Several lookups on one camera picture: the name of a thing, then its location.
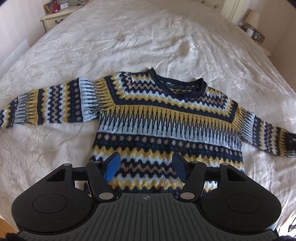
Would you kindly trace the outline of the navy yellow patterned knit sweater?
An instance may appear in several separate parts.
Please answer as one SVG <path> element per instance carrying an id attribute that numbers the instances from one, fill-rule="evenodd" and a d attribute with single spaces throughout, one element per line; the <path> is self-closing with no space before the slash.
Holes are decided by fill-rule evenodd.
<path id="1" fill-rule="evenodd" d="M 1 128 L 98 120 L 90 160 L 113 152 L 121 165 L 109 182 L 116 192 L 179 193 L 173 153 L 210 167 L 244 171 L 242 142 L 295 157 L 295 134 L 262 120 L 203 79 L 181 82 L 149 69 L 32 90 L 1 111 Z"/>

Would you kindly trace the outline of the dark framed photo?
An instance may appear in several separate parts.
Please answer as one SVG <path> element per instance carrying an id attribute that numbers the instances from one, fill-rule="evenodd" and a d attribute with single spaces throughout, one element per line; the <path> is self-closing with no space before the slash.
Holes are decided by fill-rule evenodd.
<path id="1" fill-rule="evenodd" d="M 263 41 L 265 40 L 265 36 L 263 34 L 261 34 L 260 32 L 254 30 L 254 32 L 252 34 L 252 39 L 259 42 L 260 44 L 262 44 Z"/>

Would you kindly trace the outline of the white candle jar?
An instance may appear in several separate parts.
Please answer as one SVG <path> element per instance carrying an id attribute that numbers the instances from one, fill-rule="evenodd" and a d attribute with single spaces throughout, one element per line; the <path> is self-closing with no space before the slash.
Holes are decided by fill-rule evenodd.
<path id="1" fill-rule="evenodd" d="M 246 33 L 247 33 L 248 36 L 252 37 L 253 34 L 254 34 L 254 29 L 248 28 L 247 31 L 246 31 Z"/>

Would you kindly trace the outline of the cream bedside lamp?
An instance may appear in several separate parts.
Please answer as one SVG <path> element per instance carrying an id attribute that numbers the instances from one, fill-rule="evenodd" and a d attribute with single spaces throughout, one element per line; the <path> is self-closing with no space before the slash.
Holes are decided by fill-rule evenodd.
<path id="1" fill-rule="evenodd" d="M 248 29 L 255 29 L 258 27 L 259 24 L 260 14 L 255 10 L 251 10 L 246 19 L 244 20 L 247 23 Z"/>

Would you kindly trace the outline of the cream bedside table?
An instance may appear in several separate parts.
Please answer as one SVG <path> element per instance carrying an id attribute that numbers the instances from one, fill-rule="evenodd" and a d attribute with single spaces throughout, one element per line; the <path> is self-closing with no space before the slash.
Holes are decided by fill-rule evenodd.
<path id="1" fill-rule="evenodd" d="M 41 18 L 41 22 L 43 23 L 46 33 L 49 32 L 49 30 L 51 30 L 55 26 L 57 26 L 60 22 L 65 20 L 69 15 L 83 7 L 83 5 L 70 6 L 69 8 L 63 9 L 57 13 L 44 15 Z"/>

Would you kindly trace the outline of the wooden picture frame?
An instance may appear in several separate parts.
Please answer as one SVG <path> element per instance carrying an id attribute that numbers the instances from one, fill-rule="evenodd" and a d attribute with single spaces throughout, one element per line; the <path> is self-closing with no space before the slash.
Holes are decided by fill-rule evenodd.
<path id="1" fill-rule="evenodd" d="M 48 3 L 46 3 L 46 4 L 44 4 L 43 7 L 44 7 L 44 10 L 45 10 L 45 13 L 46 13 L 46 14 L 51 14 L 51 13 L 54 12 L 54 9 L 53 9 L 53 2 L 52 2 L 52 1 L 50 1 L 50 2 L 48 2 Z"/>

